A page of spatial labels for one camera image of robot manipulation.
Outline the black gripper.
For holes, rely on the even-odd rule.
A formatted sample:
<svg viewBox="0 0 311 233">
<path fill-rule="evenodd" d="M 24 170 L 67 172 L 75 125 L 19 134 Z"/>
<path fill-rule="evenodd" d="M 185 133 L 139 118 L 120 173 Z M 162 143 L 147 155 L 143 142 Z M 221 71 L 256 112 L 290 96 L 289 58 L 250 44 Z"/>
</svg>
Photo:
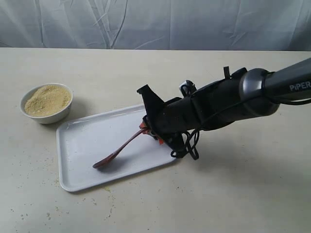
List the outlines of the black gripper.
<svg viewBox="0 0 311 233">
<path fill-rule="evenodd" d="M 166 143 L 172 150 L 185 150 L 182 134 L 200 126 L 191 97 L 163 101 L 148 85 L 137 92 L 143 99 L 146 112 L 139 125 L 140 132 L 150 132 L 160 145 Z"/>
</svg>

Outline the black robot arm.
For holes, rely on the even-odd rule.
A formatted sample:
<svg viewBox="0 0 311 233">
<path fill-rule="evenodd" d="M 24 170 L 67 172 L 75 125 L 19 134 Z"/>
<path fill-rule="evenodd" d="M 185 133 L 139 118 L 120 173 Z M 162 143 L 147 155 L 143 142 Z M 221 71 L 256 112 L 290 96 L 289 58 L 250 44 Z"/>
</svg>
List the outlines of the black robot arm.
<svg viewBox="0 0 311 233">
<path fill-rule="evenodd" d="M 306 59 L 276 72 L 263 68 L 224 67 L 224 78 L 201 88 L 185 81 L 182 97 L 163 101 L 148 85 L 141 87 L 146 115 L 142 127 L 175 152 L 200 131 L 212 131 L 236 121 L 274 114 L 281 104 L 304 105 L 311 101 L 311 61 Z"/>
</svg>

